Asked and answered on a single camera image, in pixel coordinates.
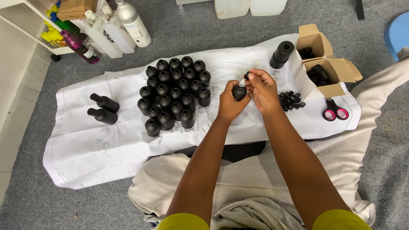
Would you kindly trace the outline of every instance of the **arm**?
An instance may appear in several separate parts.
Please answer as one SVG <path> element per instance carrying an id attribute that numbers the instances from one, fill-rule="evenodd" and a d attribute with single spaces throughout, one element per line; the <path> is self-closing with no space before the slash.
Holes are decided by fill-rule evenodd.
<path id="1" fill-rule="evenodd" d="M 263 115 L 277 165 L 307 229 L 312 229 L 317 217 L 326 211 L 333 209 L 350 211 L 321 162 L 282 110 L 275 81 L 264 70 L 250 72 L 248 83 L 251 85 L 247 85 L 247 88 Z"/>
<path id="2" fill-rule="evenodd" d="M 227 130 L 251 99 L 250 94 L 247 94 L 243 100 L 236 101 L 231 92 L 236 84 L 238 81 L 229 81 L 220 95 L 217 117 L 190 159 L 166 216 L 190 213 L 202 218 L 210 226 L 213 193 Z"/>

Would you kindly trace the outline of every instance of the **white plastic bottle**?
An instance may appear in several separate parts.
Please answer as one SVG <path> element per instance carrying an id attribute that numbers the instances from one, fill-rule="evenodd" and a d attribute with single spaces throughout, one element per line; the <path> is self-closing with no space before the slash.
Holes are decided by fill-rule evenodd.
<path id="1" fill-rule="evenodd" d="M 214 0 L 214 9 L 219 19 L 244 16 L 249 8 L 250 0 Z"/>
<path id="2" fill-rule="evenodd" d="M 287 0 L 251 0 L 250 11 L 253 16 L 272 16 L 283 12 Z"/>
<path id="3" fill-rule="evenodd" d="M 125 29 L 124 25 L 119 21 L 116 13 L 111 7 L 103 6 L 102 27 L 110 35 L 115 44 L 122 50 L 124 54 L 135 53 L 136 44 Z"/>
<path id="4" fill-rule="evenodd" d="M 108 33 L 102 28 L 104 23 L 91 10 L 85 11 L 85 33 L 94 40 L 110 58 L 120 58 L 124 55 L 121 49 L 115 44 Z"/>
<path id="5" fill-rule="evenodd" d="M 136 45 L 142 49 L 151 46 L 152 38 L 141 17 L 136 12 L 135 7 L 124 0 L 115 0 L 115 2 L 118 4 L 117 17 L 125 26 Z"/>

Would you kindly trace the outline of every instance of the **left hand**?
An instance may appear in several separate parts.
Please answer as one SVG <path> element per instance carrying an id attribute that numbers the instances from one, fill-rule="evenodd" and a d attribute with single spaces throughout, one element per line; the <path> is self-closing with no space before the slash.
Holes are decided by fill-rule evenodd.
<path id="1" fill-rule="evenodd" d="M 247 93 L 241 101 L 237 101 L 233 97 L 233 86 L 238 83 L 239 81 L 236 80 L 228 81 L 225 90 L 220 95 L 217 118 L 223 119 L 225 122 L 229 122 L 229 124 L 240 115 L 251 100 L 250 93 Z"/>

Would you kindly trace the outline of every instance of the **white sheet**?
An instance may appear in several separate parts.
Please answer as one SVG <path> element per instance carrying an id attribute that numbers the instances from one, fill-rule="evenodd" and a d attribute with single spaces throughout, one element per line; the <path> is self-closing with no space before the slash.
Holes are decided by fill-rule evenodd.
<path id="1" fill-rule="evenodd" d="M 146 85 L 145 70 L 148 65 L 108 72 L 60 89 L 56 94 L 56 125 L 45 148 L 44 167 L 57 186 L 80 189 L 132 177 L 151 156 L 199 145 L 217 115 L 219 94 L 226 82 L 241 78 L 251 67 L 273 73 L 268 62 L 278 44 L 285 40 L 295 44 L 297 38 L 298 34 L 288 34 L 251 47 L 188 54 L 193 60 L 203 60 L 211 73 L 210 106 L 203 108 L 196 101 L 196 123 L 193 128 L 186 130 L 180 122 L 176 122 L 173 129 L 162 130 L 155 138 L 146 134 L 144 124 L 148 117 L 143 116 L 137 107 L 139 89 Z M 297 92 L 289 62 L 279 71 L 281 80 L 278 92 Z M 325 98 L 307 101 L 304 108 L 287 113 L 302 138 L 319 139 L 356 128 L 361 108 L 345 85 L 343 88 L 346 95 L 333 99 L 350 113 L 347 120 L 324 120 L 321 114 L 326 108 Z M 110 97 L 120 104 L 116 124 L 100 123 L 87 115 L 88 108 L 98 108 L 89 99 L 92 93 Z M 226 144 L 267 139 L 262 116 L 251 102 L 231 124 Z"/>

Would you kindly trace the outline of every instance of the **scissors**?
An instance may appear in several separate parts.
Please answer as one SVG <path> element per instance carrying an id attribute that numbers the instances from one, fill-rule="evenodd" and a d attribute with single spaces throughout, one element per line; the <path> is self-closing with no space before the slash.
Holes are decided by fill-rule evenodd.
<path id="1" fill-rule="evenodd" d="M 326 103 L 327 103 L 327 109 L 322 112 L 322 117 L 329 121 L 335 121 L 335 118 L 338 118 L 340 120 L 346 120 L 349 117 L 348 111 L 344 108 L 340 108 L 335 104 L 334 99 L 327 98 Z"/>

